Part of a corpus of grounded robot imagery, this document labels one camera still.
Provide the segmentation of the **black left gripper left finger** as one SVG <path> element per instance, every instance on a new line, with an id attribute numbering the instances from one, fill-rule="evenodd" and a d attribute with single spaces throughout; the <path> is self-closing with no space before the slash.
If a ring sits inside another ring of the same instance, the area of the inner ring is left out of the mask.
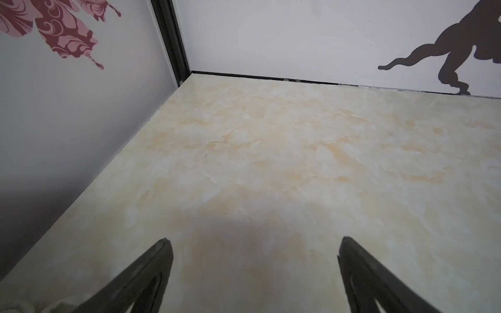
<path id="1" fill-rule="evenodd" d="M 173 261 L 171 242 L 157 241 L 74 312 L 159 312 Z"/>

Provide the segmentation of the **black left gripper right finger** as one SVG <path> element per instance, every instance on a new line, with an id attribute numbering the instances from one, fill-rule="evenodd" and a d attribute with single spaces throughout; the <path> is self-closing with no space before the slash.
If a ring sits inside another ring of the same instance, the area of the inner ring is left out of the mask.
<path id="1" fill-rule="evenodd" d="M 337 257 L 352 312 L 438 312 L 351 237 Z"/>

